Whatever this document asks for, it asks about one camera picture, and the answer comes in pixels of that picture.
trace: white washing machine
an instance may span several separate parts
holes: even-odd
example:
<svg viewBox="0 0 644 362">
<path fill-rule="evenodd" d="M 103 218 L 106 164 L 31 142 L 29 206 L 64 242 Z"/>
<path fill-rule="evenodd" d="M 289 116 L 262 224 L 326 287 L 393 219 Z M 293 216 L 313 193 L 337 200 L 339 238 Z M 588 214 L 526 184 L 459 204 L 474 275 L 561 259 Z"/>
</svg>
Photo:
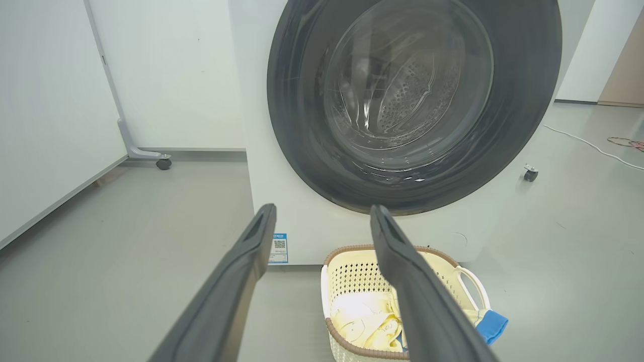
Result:
<svg viewBox="0 0 644 362">
<path fill-rule="evenodd" d="M 372 204 L 413 243 L 474 259 L 553 99 L 557 2 L 229 4 L 254 208 L 278 208 L 271 263 L 371 244 Z"/>
</svg>

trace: caster wheel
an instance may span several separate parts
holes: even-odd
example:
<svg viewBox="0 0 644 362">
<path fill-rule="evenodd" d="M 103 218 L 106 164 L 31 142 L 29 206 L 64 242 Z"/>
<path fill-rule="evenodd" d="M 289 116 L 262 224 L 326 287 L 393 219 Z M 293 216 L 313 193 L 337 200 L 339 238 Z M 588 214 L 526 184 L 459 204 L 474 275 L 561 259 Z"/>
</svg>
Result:
<svg viewBox="0 0 644 362">
<path fill-rule="evenodd" d="M 524 180 L 526 181 L 534 181 L 536 179 L 536 176 L 539 175 L 539 171 L 526 171 L 526 174 L 524 175 Z"/>
<path fill-rule="evenodd" d="M 170 165 L 172 165 L 172 161 L 170 161 L 169 158 L 161 159 L 156 162 L 156 166 L 163 170 L 169 169 Z"/>
</svg>

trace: white cable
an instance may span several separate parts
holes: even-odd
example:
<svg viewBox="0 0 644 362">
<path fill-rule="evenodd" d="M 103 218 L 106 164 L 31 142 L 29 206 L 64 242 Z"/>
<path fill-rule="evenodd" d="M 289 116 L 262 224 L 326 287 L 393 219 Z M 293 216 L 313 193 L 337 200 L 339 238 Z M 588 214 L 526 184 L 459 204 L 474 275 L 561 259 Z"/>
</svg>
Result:
<svg viewBox="0 0 644 362">
<path fill-rule="evenodd" d="M 606 155 L 606 156 L 608 156 L 608 157 L 612 157 L 612 158 L 616 159 L 617 161 L 620 161 L 622 164 L 625 164 L 626 166 L 630 166 L 630 167 L 633 167 L 633 168 L 640 169 L 640 170 L 644 171 L 644 167 L 635 166 L 634 164 L 630 164 L 630 163 L 628 163 L 628 162 L 626 162 L 626 161 L 622 160 L 621 158 L 619 158 L 619 157 L 617 157 L 617 156 L 615 156 L 615 155 L 611 155 L 610 153 L 606 153 L 606 152 L 604 152 L 604 151 L 600 150 L 600 148 L 599 148 L 599 147 L 595 146 L 594 144 L 592 144 L 592 143 L 590 143 L 590 142 L 588 142 L 588 141 L 586 141 L 586 140 L 584 140 L 584 139 L 581 139 L 581 138 L 579 138 L 579 137 L 577 137 L 577 136 L 573 136 L 573 135 L 571 135 L 571 134 L 570 134 L 570 133 L 568 133 L 568 132 L 560 131 L 559 129 L 554 129 L 554 128 L 552 128 L 551 126 L 548 126 L 548 125 L 546 125 L 546 124 L 542 124 L 542 126 L 543 126 L 543 127 L 546 127 L 546 128 L 549 128 L 549 129 L 551 129 L 551 130 L 553 130 L 553 131 L 555 131 L 555 132 L 563 133 L 564 135 L 570 136 L 570 137 L 572 137 L 572 138 L 577 138 L 578 140 L 582 141 L 583 143 L 587 144 L 588 146 L 590 146 L 590 147 L 592 147 L 592 148 L 596 149 L 597 151 L 599 151 L 602 155 Z"/>
</svg>

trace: blue and white label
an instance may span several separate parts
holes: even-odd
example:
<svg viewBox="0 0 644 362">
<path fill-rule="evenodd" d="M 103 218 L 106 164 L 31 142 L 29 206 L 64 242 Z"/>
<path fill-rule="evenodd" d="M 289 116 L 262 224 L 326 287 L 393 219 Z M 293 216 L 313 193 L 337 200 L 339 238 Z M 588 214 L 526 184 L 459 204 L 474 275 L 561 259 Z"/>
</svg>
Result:
<svg viewBox="0 0 644 362">
<path fill-rule="evenodd" d="M 273 245 L 270 247 L 269 264 L 286 264 L 289 262 L 289 245 L 286 234 L 273 234 Z"/>
</svg>

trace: laundry basket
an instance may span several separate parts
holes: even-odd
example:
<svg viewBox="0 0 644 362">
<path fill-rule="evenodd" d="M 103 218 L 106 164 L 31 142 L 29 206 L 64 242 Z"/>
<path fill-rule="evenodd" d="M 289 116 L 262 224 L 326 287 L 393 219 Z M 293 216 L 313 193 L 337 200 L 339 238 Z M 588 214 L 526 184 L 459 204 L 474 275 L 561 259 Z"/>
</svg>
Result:
<svg viewBox="0 0 644 362">
<path fill-rule="evenodd" d="M 445 284 L 462 309 L 478 310 L 461 276 L 464 274 L 477 289 L 482 307 L 491 309 L 485 288 L 469 270 L 461 267 L 443 252 L 428 247 L 416 247 L 432 270 Z M 337 362 L 383 362 L 409 360 L 409 352 L 387 352 L 357 347 L 345 340 L 331 322 L 335 299 L 347 293 L 389 292 L 392 286 L 378 270 L 373 245 L 357 245 L 334 250 L 325 260 L 321 273 L 322 308 L 327 321 L 331 351 Z"/>
</svg>

